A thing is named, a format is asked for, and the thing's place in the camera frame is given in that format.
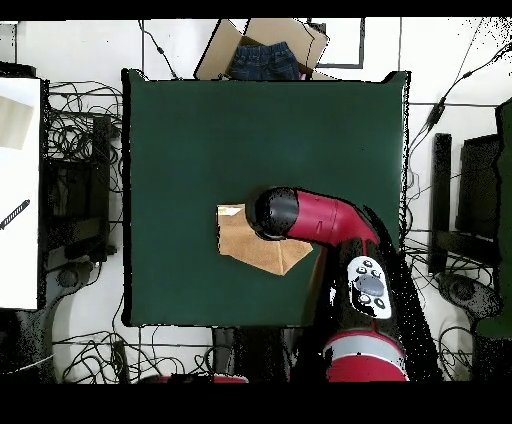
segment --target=black metal frame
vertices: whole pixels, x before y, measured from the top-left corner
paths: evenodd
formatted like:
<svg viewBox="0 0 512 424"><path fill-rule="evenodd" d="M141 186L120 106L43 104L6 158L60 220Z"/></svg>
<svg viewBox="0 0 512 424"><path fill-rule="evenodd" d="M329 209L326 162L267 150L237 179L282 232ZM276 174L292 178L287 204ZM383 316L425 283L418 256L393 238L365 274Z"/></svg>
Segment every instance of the black metal frame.
<svg viewBox="0 0 512 424"><path fill-rule="evenodd" d="M427 268L429 274L444 272L448 252L473 259L490 267L500 261L497 243L449 230L450 181L451 181L450 134L434 136L432 152L432 181L430 206L430 233Z"/></svg>
<svg viewBox="0 0 512 424"><path fill-rule="evenodd" d="M307 23L312 24L313 18L307 18ZM364 64L364 37L366 28L366 18L361 18L359 27L359 62L358 63L317 63L316 68L319 69L363 69Z"/></svg>
<svg viewBox="0 0 512 424"><path fill-rule="evenodd" d="M52 204L41 205L47 237L43 250L48 252L45 268L56 269L69 260L88 255L92 262L107 260L109 234L110 138L109 117L93 118L92 153L87 162L69 162L46 157L43 161L45 193L50 193L51 181L59 172L78 175L73 185L75 208L79 212L64 217L52 214Z"/></svg>

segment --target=black cable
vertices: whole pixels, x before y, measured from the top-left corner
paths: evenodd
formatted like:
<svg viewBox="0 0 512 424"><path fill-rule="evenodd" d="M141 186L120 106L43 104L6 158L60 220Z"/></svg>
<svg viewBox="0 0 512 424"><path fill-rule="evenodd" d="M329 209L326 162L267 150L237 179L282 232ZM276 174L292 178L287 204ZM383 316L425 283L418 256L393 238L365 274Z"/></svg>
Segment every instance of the black cable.
<svg viewBox="0 0 512 424"><path fill-rule="evenodd" d="M157 42L155 41L155 38L153 37L153 34L151 34L149 31L147 31L146 29L144 29L144 27L142 26L142 22L140 20L137 20L138 24L139 24L139 28L140 30L142 31L143 34L146 34L148 35L150 38L151 38L151 41L153 41L153 44L155 45L155 48L156 48L156 51L158 53L160 53L165 61L167 62L167 66L169 67L169 70L171 71L171 75L173 78L177 79L178 76L176 75L176 73L174 72L174 69L172 69L171 67L171 64L169 63L169 60L167 59L167 56L165 55L165 52L164 52L164 49L162 49L158 44Z"/></svg>
<svg viewBox="0 0 512 424"><path fill-rule="evenodd" d="M62 96L66 98L66 104L60 109L52 109L50 114L50 137L49 137L49 156L55 157L55 152L60 153L64 159L66 160L75 160L75 161L83 161L83 160L91 160L91 148L89 146L92 146L93 149L99 157L103 157L105 160L109 162L113 169L113 173L115 178L110 175L110 179L114 182L114 188L110 187L109 182L103 181L103 183L108 184L109 190L111 192L121 194L122 195L122 189L119 187L119 175L117 173L117 170L120 169L120 162L122 158L119 158L119 153L117 152L118 149L116 149L112 144L110 145L110 157L107 157L102 151L100 151L97 146L91 143L92 141L92 131L93 131L93 125L90 119L90 116L92 115L92 110L94 108L102 110L103 114L94 114L99 116L108 116L111 118L111 122L113 123L114 127L118 127L121 125L121 117L120 117L120 106L121 103L119 102L119 99L117 98L117 94L120 93L119 90L109 87L105 84L94 82L98 85L101 85L99 88L91 89L85 93L78 94L78 90L76 88L75 84L78 83L56 83L52 84L53 89L57 88L63 88L66 86L70 86L75 94L73 93L66 93L63 95L62 93L58 92L52 92L55 93L55 96ZM115 96L115 103L109 106L108 108L105 108L103 106L92 106L87 111L84 111L83 108L83 101L82 97L87 95L94 95L96 92L101 90L109 90L113 96ZM76 102L78 112L76 112L76 115L68 115L68 113L74 112L71 110L71 104L74 104ZM117 224L114 225L114 227L110 230L109 234L114 231ZM99 245L101 245L103 241L99 241L96 246L94 246L91 249L91 252L96 249Z"/></svg>
<svg viewBox="0 0 512 424"><path fill-rule="evenodd" d="M197 361L198 361L198 358L202 360L202 362L201 362L200 364L197 362ZM204 356L204 355L194 355L194 362L195 362L195 364L196 364L196 368L194 368L194 369L190 372L190 374L199 374L199 375L201 375L201 374L207 374L207 373L208 373L208 371L203 369L203 365L204 365L204 363L205 363L205 360L206 360L206 358L205 358L205 356Z"/></svg>
<svg viewBox="0 0 512 424"><path fill-rule="evenodd" d="M304 24L304 22L302 22L302 21L299 21L299 22L302 24L302 27L304 28L304 30L311 37L311 42L309 43L308 55L306 57L306 67L307 67L308 66L308 61L309 61L309 54L311 53L311 47L313 46L313 42L315 41L315 37L308 31L308 29L306 28L306 25Z"/></svg>
<svg viewBox="0 0 512 424"><path fill-rule="evenodd" d="M429 280L427 277L425 277L425 276L423 275L423 273L418 269L418 267L417 267L416 265L412 265L412 267L413 267L413 268L414 268L414 269L415 269L415 270L416 270L416 271L421 275L421 277L422 277L422 278L423 278L423 279L428 283L428 284L427 284L426 286L424 286L421 290L423 290L425 287L427 287L427 286L429 286L429 285L430 285L430 286L432 286L432 287L434 287L436 290L439 290L439 288L438 288L438 287L436 287L434 284L432 284L432 281L434 281L434 277L432 277L432 278Z"/></svg>
<svg viewBox="0 0 512 424"><path fill-rule="evenodd" d="M398 35L398 71L400 71L400 61L402 60L402 17L400 17L400 33Z"/></svg>
<svg viewBox="0 0 512 424"><path fill-rule="evenodd" d="M100 262L100 266L98 267L98 275L96 276L96 279L90 283L87 283L84 287L87 287L87 286L91 286L93 285L96 281L98 281L98 279L100 278L100 275L101 275L101 268L103 267L103 262Z"/></svg>
<svg viewBox="0 0 512 424"><path fill-rule="evenodd" d="M462 63L460 64L459 72L457 72L457 76L455 77L455 80L453 81L454 84L459 79L459 76L460 76L460 73L462 71L462 68L464 67L464 63L466 63L466 59L468 57L469 51L471 50L471 47L473 46L473 43L474 43L475 38L476 38L476 35L478 34L478 29L482 25L483 21L484 21L484 18L480 19L480 22L478 23L478 25L477 25L477 27L475 29L475 33L473 34L473 38L471 38L471 41L470 41L469 46L468 46L468 49L466 50L466 54L464 55L464 59L462 60Z"/></svg>
<svg viewBox="0 0 512 424"><path fill-rule="evenodd" d="M211 347L209 348L206 353L204 354L205 356L205 365L206 365L206 369L208 370L208 372L213 375L215 374L215 371L212 369L212 366L210 365L210 353L213 352L215 350L215 347Z"/></svg>
<svg viewBox="0 0 512 424"><path fill-rule="evenodd" d="M409 232L411 233L433 233L432 230L424 230L424 229L421 229L421 228L412 228L411 230L409 230Z"/></svg>
<svg viewBox="0 0 512 424"><path fill-rule="evenodd" d="M112 317L112 331L115 333L116 332L116 327L115 327L115 319L116 319L116 316L117 314L119 313L119 310L121 309L121 305L123 304L123 300L124 300L124 293L121 295L121 300L119 301L119 305L117 306L117 309L116 309L116 312L114 314L114 316Z"/></svg>
<svg viewBox="0 0 512 424"><path fill-rule="evenodd" d="M467 328L464 328L464 327L461 327L461 326L458 326L458 325L454 325L452 327L449 327L445 330L443 330L441 332L441 334L439 335L439 339L438 339L438 352L439 352L439 360L441 361L441 365L446 373L446 375L450 378L451 381L455 381L454 378L452 377L452 375L448 372L448 369L446 368L446 358L445 358L445 354L446 353L449 353L452 355L452 358L454 359L454 363L451 365L451 366L455 366L455 361L459 361L462 365L468 367L470 370L471 370L471 362L469 361L469 359L467 358L467 354L465 352L463 352L462 350L458 350L457 351L457 354L459 356L461 356L463 358L463 360L460 360L458 359L454 354L453 352L449 351L446 347L443 349L441 347L441 343L442 343L442 340L443 340L443 336L448 333L449 331L452 331L452 330L462 330L462 331L465 331L466 333L468 333L469 335L471 335L471 337L474 337L474 334L468 330Z"/></svg>
<svg viewBox="0 0 512 424"><path fill-rule="evenodd" d="M411 211L411 208L409 207L409 204L407 204L405 206L406 208L406 212L409 212L409 216L410 216L410 222L409 222L409 225L407 225L407 229L405 230L405 236L404 238L406 238L406 236L409 234L409 232L411 231L411 228L412 228L412 224L414 222L414 217L412 215L412 211Z"/></svg>
<svg viewBox="0 0 512 424"><path fill-rule="evenodd" d="M153 351L153 360L154 360L155 366L158 365L159 362L161 362L161 361L157 361L157 356L156 356L156 352L155 352L155 334L160 327L161 327L160 325L157 325L155 330L153 331L153 334L151 335L151 349ZM174 366L176 367L176 373L178 373L178 364L177 363L179 363L181 365L183 374L185 374L185 366L183 365L183 362L181 362L178 358L164 357L163 359L170 360L174 363Z"/></svg>
<svg viewBox="0 0 512 424"><path fill-rule="evenodd" d="M142 328L139 327L138 330L139 330L139 356L138 356L138 361L137 361L137 370L138 370L138 377L139 377L139 381L140 381L140 377L142 375L142 370L140 368L140 355L141 355L141 352L142 352L142 346L141 346L141 344L142 344L142 342L141 342L141 340L142 340Z"/></svg>
<svg viewBox="0 0 512 424"><path fill-rule="evenodd" d="M153 361L154 361L154 365L155 366L158 366L163 361L171 361L174 364L174 366L175 366L175 374L179 374L179 373L185 374L186 373L185 365L183 365L183 362L181 362L178 358L174 358L172 356L164 356L164 357L154 358ZM148 363L148 361L144 360L144 361L141 361L140 363L141 364L145 364L145 363ZM134 372L137 372L137 367L135 365L128 365L128 368L131 369ZM153 366L150 366L149 368L146 368L146 369L142 370L142 373L150 371L151 369L153 369Z"/></svg>
<svg viewBox="0 0 512 424"><path fill-rule="evenodd" d="M469 53L469 49L471 48L471 45L473 43L474 40L472 40L472 42L470 43L470 46L468 47L468 51L466 52L466 56L464 57L464 60L462 62L462 65L461 65L461 70L462 70L462 66L464 65L465 63L465 60L466 60L466 57L467 57L467 53ZM486 66L488 66L489 64L491 64L492 62L495 62L497 60L499 60L501 57L503 57L503 55L505 55L506 53L508 53L509 51L512 50L512 42L510 43L507 43L505 44L502 48L500 48L495 54L494 56L486 63L484 63L483 65L479 66L478 68L474 69L473 71L470 71L470 72L466 72L464 75L462 75L462 77L458 77L455 79L455 82L451 85L451 87L446 91L446 93L444 94L443 97L441 97L440 101L438 103L436 103L433 107L432 107L432 110L430 111L430 114L425 122L425 124L423 125L423 127L420 129L420 131L418 132L418 134L416 135L416 137L414 138L413 142L411 143L411 146L410 146L410 153L408 155L408 169L407 171L408 172L411 172L412 175L413 175L413 179L412 179L412 184L410 186L408 186L407 188L410 188L414 185L414 175L415 173L413 172L410 164L411 164L411 159L412 159L412 155L414 153L414 151L416 150L416 148L425 140L425 138L428 136L428 134L430 133L430 131L432 130L432 128L439 122L439 120L441 119L441 116L444 112L444 108L445 108L445 101L446 101L446 98L448 97L448 95L450 94L450 92L453 90L453 88L455 88L455 86L460 83L463 79L466 79L468 77L470 77L471 75L473 75L475 72L478 72L479 70L485 68ZM425 128L426 128L426 133L424 134L423 138L416 144L415 141L416 139L420 136L420 134L422 134L424 131L425 131ZM421 195L422 192L424 192L425 190L421 190L419 185L418 185L418 193L413 196L412 198L410 198L409 200L409 203L411 200L417 200L419 198L419 196Z"/></svg>
<svg viewBox="0 0 512 424"><path fill-rule="evenodd" d="M422 242L419 242L417 240L413 240L413 239L410 239L408 237L405 237L405 240L409 240L409 241L412 241L414 243L417 243L421 246L424 246L426 248L428 248L429 246L425 243L422 243ZM418 257L417 255L418 254L423 254L423 255L426 255L428 254L429 251L427 249L423 249L423 248L413 248L411 246L405 246L405 254L407 256L409 256L413 261L416 260L418 262L421 262L423 263L424 265L428 265L427 261L421 257ZM487 267L484 265L484 264L481 264L481 263L478 263L472 259L469 259L469 258L464 258L462 256L457 256L457 255L452 255L451 253L447 253L447 258L450 258L450 259L454 259L454 262L447 266L446 267L446 271L453 274L455 273L456 271L472 271L472 270L477 270L478 271L478 276L476 278L477 281L480 280L480 273L481 271L484 271L488 277L489 277L489 283L487 284L487 287L491 286L492 283L493 283L493 276L491 274L491 272L487 269ZM464 262L464 264L460 267L457 267L455 268L455 265L458 263L458 262ZM468 267L467 265L469 264L472 264L472 265L476 265L476 266L472 266L472 267Z"/></svg>
<svg viewBox="0 0 512 424"><path fill-rule="evenodd" d="M139 363L142 363L142 362L147 362L151 365L150 368L148 368L147 370L149 369L155 369L157 371L157 373L159 375L162 375L160 370L158 369L158 367L153 364L153 361L146 355L146 353L142 350L142 349L139 349L139 348L136 348L134 346L131 346L129 344L126 343L126 340L121 337L118 333L111 333L111 332L97 332L97 333L91 333L91 334L99 334L99 333L107 333L107 335L101 340L101 342L104 342L105 340L109 339L110 340L110 346L113 345L113 337L117 337L118 339L120 339L125 348L129 348L129 349L133 349L135 351L137 351L139 354L141 354L142 356L144 356L145 358L145 361L139 361ZM85 381L89 378L92 378L91 380L91 383L92 384L97 384L97 376L101 374L101 377L103 379L103 382L109 382L109 383L118 383L118 376L122 370L122 363L120 363L120 357L117 358L117 361L114 360L114 353L111 351L111 357L110 359L105 359L103 357L103 355L101 354L101 352L99 351L98 349L98 346L100 345L99 344L100 342L96 342L94 340L89 340L87 342L87 344L85 345L85 347L82 349L82 351L75 356L75 358L73 359L73 361L71 362L71 364L64 370L63 372L63 375L62 375L62 379L63 381L66 380L66 377L69 375L70 371L77 365L79 364L82 364L85 366L85 368L87 368L87 370L89 371L89 375L85 378L82 378L78 381L74 381L75 383L77 382L82 382L82 381ZM86 354L88 354L89 352L91 352L92 350L95 350L96 351L96 354L97 355L87 355L85 356ZM99 366L99 371L94 373L92 371L92 369L86 364L86 360L88 359L92 359L94 360L98 366ZM179 362L182 366L183 366L183 363L181 361L179 361L177 358L171 358L171 357L167 357L167 358L164 358L164 359L169 359L169 360L173 360L173 362L176 364L176 362ZM132 369L133 370L133 367L135 367L135 365L128 365L126 364L128 368ZM108 378L106 375L105 375L105 372L104 370L107 368L107 367L111 367L114 371L114 374L115 374L115 379L112 380L111 378Z"/></svg>

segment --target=denim fabric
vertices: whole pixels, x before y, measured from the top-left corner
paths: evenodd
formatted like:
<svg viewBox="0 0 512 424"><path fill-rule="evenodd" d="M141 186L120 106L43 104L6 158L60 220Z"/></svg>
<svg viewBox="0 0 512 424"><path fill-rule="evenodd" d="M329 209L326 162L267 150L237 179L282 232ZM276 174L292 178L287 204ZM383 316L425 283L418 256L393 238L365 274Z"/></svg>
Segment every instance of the denim fabric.
<svg viewBox="0 0 512 424"><path fill-rule="evenodd" d="M273 46L238 46L229 75L243 81L299 80L299 65L285 41Z"/></svg>

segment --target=white floor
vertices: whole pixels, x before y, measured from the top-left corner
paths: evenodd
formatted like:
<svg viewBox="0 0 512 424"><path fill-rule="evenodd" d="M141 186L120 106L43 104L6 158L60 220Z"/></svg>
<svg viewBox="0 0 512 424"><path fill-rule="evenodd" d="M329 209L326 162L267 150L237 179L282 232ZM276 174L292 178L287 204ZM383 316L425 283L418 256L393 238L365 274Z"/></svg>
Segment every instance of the white floor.
<svg viewBox="0 0 512 424"><path fill-rule="evenodd" d="M321 69L340 79L381 81L389 72L412 72L409 108L410 137L422 127L432 103L446 92L455 80L468 45L481 18L367 18L365 35L364 67L361 70ZM348 46L339 50L338 63L353 63L359 35L348 28L357 27L351 20L329 19L328 34L344 34L346 39L335 36L332 46ZM165 50L178 76L192 78L195 66L206 47L216 21L207 20L152 20L145 21L157 43ZM242 26L243 20L237 20ZM510 40L510 21L486 18L480 25L473 46L466 58L461 75L487 62L494 53ZM171 75L163 57L158 54L148 37L143 37L136 21L66 21L21 22L17 30L15 46L14 30L10 25L0 25L0 60L32 65L39 77L51 82L99 81L119 90L122 89L122 68L143 69L150 79L170 79ZM329 61L337 57L337 50L329 50ZM450 93L443 117L434 128L436 132L448 132L453 137L452 172L459 169L460 149L464 140L496 132L494 108L512 97L512 59L509 55L501 62L492 64L461 82ZM93 84L83 84L84 90ZM101 99L108 106L112 99ZM430 152L432 137L421 144L412 158L412 168L420 175L422 188L430 185ZM458 180L453 179L452 199L456 198ZM411 203L416 229L428 228L429 192ZM119 195L112 194L111 219L120 213ZM452 206L452 226L456 203ZM426 233L411 233L410 238L426 242ZM65 299L58 308L54 340L111 329L111 321L122 295L122 231L120 226L111 234L112 243L119 252L104 264L97 283L84 288ZM426 270L419 267L426 275ZM420 287L427 283L417 280ZM430 324L432 336L452 325L467 327L462 311L445 302L435 289L422 289L421 302ZM116 330L129 342L139 343L136 328L124 327L119 314ZM151 336L155 327L141 330L141 342L145 352L152 357ZM91 337L76 340L86 342ZM203 354L211 344L208 328L162 327L154 340L157 356L179 358L189 371L196 368L194 355ZM444 339L450 350L471 351L471 340L458 331L450 332ZM176 345L195 345L179 347ZM83 345L59 344L55 346L55 365L59 375ZM128 349L128 360L137 362L135 351ZM163 372L174 372L172 362L162 363ZM75 367L70 377L79 379L88 375L85 368Z"/></svg>

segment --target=green table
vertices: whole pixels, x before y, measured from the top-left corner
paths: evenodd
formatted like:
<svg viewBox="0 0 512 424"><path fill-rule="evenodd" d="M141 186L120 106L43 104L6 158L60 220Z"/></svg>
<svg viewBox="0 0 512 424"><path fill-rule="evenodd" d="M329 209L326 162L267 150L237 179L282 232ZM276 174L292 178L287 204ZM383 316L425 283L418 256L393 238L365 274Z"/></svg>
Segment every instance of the green table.
<svg viewBox="0 0 512 424"><path fill-rule="evenodd" d="M216 205L243 203L259 186L299 186L373 208L398 246L407 79L145 81L123 72L124 321L308 324L318 248L284 277L220 256Z"/></svg>
<svg viewBox="0 0 512 424"><path fill-rule="evenodd" d="M480 336L512 339L512 99L496 109L496 123L503 143L497 161L500 181L498 245L501 256L497 281L504 306L500 315L480 321L476 330Z"/></svg>

